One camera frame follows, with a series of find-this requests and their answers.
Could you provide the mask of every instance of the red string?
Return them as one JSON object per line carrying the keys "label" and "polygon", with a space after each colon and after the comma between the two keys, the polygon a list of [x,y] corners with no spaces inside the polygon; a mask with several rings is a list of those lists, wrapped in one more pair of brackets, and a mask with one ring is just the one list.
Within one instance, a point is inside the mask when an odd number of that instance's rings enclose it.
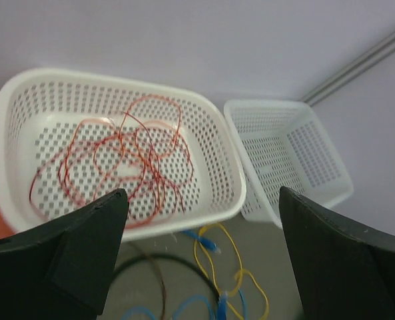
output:
{"label": "red string", "polygon": [[[172,105],[177,110],[178,119],[174,127],[159,120],[151,120],[143,123],[131,114],[133,110],[138,107],[139,103],[149,99],[161,100],[165,102],[165,105]],[[36,212],[40,218],[47,220],[46,216],[44,216],[33,203],[33,188],[36,184],[36,180],[41,178],[43,170],[56,163],[58,163],[57,179],[59,186],[65,198],[72,202],[76,208],[82,207],[94,201],[99,195],[102,195],[102,189],[107,181],[115,182],[116,188],[126,182],[136,182],[137,186],[128,194],[129,203],[132,203],[135,199],[152,196],[154,203],[153,212],[145,219],[139,221],[135,215],[131,215],[130,210],[129,216],[132,219],[128,220],[125,229],[132,229],[148,225],[149,223],[161,223],[172,217],[177,211],[178,204],[181,206],[182,211],[185,212],[181,188],[193,180],[195,170],[191,162],[189,146],[184,137],[180,134],[182,117],[181,106],[173,100],[160,95],[145,95],[134,100],[127,110],[121,113],[123,114],[123,119],[118,129],[113,124],[102,119],[91,118],[82,120],[77,125],[69,145],[60,150],[54,157],[47,160],[37,169],[30,186],[29,202],[34,212]],[[138,127],[125,133],[123,132],[123,127],[129,118],[137,123]],[[97,141],[78,140],[77,136],[86,124],[105,126],[112,131],[112,133]],[[162,138],[153,141],[152,133]],[[106,151],[110,150],[118,156],[115,164],[108,170],[103,170],[97,161],[99,151],[102,148],[105,148]],[[186,179],[183,179],[183,181],[174,182],[161,172],[161,161],[167,160],[169,157],[178,154],[185,158],[183,161],[185,161],[186,167],[190,168],[191,173]],[[80,164],[86,157],[91,157],[93,167],[100,177],[99,184],[94,190],[92,199],[88,200],[81,195],[81,192],[75,185],[75,181],[71,179],[71,168]],[[115,175],[115,172],[122,163],[126,163],[128,168],[136,169],[139,171],[139,174],[126,176]],[[166,217],[153,221],[155,217],[160,216],[161,212],[166,209],[167,193],[169,190],[173,191],[175,196],[172,211],[169,212]]]}

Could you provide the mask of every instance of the white panel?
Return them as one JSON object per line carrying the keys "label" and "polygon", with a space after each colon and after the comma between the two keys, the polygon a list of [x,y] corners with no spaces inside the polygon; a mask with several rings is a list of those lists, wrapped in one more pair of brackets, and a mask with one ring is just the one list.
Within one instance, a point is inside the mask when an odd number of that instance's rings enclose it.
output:
{"label": "white panel", "polygon": [[395,29],[395,0],[0,0],[0,87],[56,66],[298,99]]}
{"label": "white panel", "polygon": [[395,235],[395,53],[314,110],[354,182],[337,211]]}

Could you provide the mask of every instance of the yellow cable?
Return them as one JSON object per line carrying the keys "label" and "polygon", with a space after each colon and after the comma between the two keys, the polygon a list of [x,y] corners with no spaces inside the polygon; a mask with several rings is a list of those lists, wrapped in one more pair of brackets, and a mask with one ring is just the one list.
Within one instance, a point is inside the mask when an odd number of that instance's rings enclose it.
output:
{"label": "yellow cable", "polygon": [[[209,229],[212,229],[212,228],[215,228],[215,227],[218,227],[219,229],[221,229],[225,233],[225,235],[228,237],[228,240],[230,240],[231,245],[234,248],[234,251],[236,252],[238,265],[239,265],[239,270],[237,271],[236,275],[234,276],[234,279],[237,281],[237,284],[234,287],[234,289],[231,290],[231,291],[227,291],[227,292],[226,291],[221,291],[221,289],[216,284],[215,267],[214,267],[212,258],[209,255],[209,252],[201,245],[201,243],[199,243],[197,240],[195,240],[195,243],[194,243],[194,256],[195,256],[195,260],[196,260],[196,263],[197,263],[198,267],[206,275],[206,277],[208,279],[210,279],[209,274],[206,272],[206,270],[204,269],[204,267],[202,266],[202,264],[200,263],[200,261],[198,260],[198,257],[197,257],[197,245],[200,245],[200,248],[202,249],[204,255],[206,255],[206,257],[209,260],[210,268],[212,269],[213,283],[214,283],[215,287],[218,289],[218,292],[220,294],[226,293],[229,297],[233,297],[234,295],[236,295],[238,293],[238,290],[240,289],[240,287],[242,285],[243,274],[249,275],[250,278],[253,280],[253,283],[255,284],[255,287],[262,293],[262,296],[265,298],[266,309],[265,309],[264,315],[262,315],[262,317],[260,318],[260,320],[265,320],[268,317],[268,298],[266,297],[265,292],[261,289],[259,284],[256,282],[256,280],[253,277],[252,273],[249,270],[243,269],[242,259],[240,257],[240,253],[238,252],[237,246],[234,243],[234,240],[232,239],[230,233],[228,233],[228,231],[225,229],[225,227],[223,225],[221,225],[220,223],[215,223],[213,225],[205,225],[205,226],[201,227],[199,229],[199,231],[198,231],[198,235],[200,237],[202,237]],[[228,307],[230,308],[230,310],[236,315],[236,317],[238,317],[240,320],[244,320],[242,315],[232,306],[231,303],[227,302],[227,304],[228,304]]]}

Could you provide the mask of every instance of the white plastic basket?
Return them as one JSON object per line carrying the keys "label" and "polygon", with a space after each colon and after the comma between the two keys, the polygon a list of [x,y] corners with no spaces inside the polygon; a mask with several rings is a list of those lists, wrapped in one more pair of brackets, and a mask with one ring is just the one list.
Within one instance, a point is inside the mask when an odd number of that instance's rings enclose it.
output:
{"label": "white plastic basket", "polygon": [[281,228],[282,186],[328,208],[353,193],[339,154],[307,104],[233,100],[224,114],[246,175],[246,219],[272,221]]}
{"label": "white plastic basket", "polygon": [[[31,181],[39,166],[66,148],[78,123],[96,117],[118,127],[123,119],[120,111],[135,99],[148,95],[163,96],[181,106],[181,135],[189,145],[194,177],[181,191],[185,212],[178,209],[170,219],[163,219],[168,209],[163,210],[149,225],[125,230],[123,241],[188,229],[237,214],[246,195],[244,173],[226,123],[210,101],[191,91],[150,83],[58,69],[33,69],[15,76],[0,91],[0,210],[6,222],[15,231],[43,222],[29,202]],[[140,102],[134,110],[134,116],[141,121],[157,119],[172,126],[174,117],[178,117],[172,106],[159,100]],[[126,122],[123,129],[136,126],[136,122]],[[106,130],[104,125],[88,124],[79,136],[98,139]],[[98,159],[101,166],[111,165],[113,152],[101,149]],[[89,161],[80,162],[72,175],[85,197],[99,183],[91,166]],[[178,155],[160,166],[172,179],[189,174]],[[127,165],[120,166],[115,175],[128,175],[129,170]],[[121,187],[131,189],[126,182]],[[114,184],[108,183],[101,193],[114,188]],[[172,190],[167,191],[167,203],[174,201],[174,196]],[[42,172],[32,198],[46,219],[75,209],[57,185],[56,165]],[[154,201],[147,193],[132,201],[130,212],[138,221],[145,219],[151,214]]]}

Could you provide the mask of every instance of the black object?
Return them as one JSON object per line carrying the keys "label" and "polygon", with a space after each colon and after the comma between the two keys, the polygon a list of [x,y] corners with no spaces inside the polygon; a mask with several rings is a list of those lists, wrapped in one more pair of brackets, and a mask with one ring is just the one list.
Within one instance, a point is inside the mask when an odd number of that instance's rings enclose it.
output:
{"label": "black object", "polygon": [[129,204],[118,189],[0,240],[0,319],[92,320],[103,312]]}
{"label": "black object", "polygon": [[[212,291],[213,295],[215,296],[215,302],[218,303],[218,301],[219,301],[218,289],[215,287],[213,282],[194,263],[191,263],[190,261],[187,261],[186,259],[177,257],[176,255],[171,255],[169,253],[149,253],[148,256],[152,257],[153,259],[174,261],[174,262],[180,263],[181,265],[184,265],[185,267],[194,271],[208,285],[209,289]],[[141,261],[145,261],[146,259],[148,259],[148,257],[146,257],[145,255],[139,255],[138,257],[132,258],[131,260],[125,261],[124,263],[119,265],[114,272],[112,284],[116,281],[116,279],[122,273],[124,273],[130,267],[132,267],[133,265],[136,265],[137,263],[139,263]]]}
{"label": "black object", "polygon": [[280,216],[308,320],[395,320],[395,236],[286,187]]}

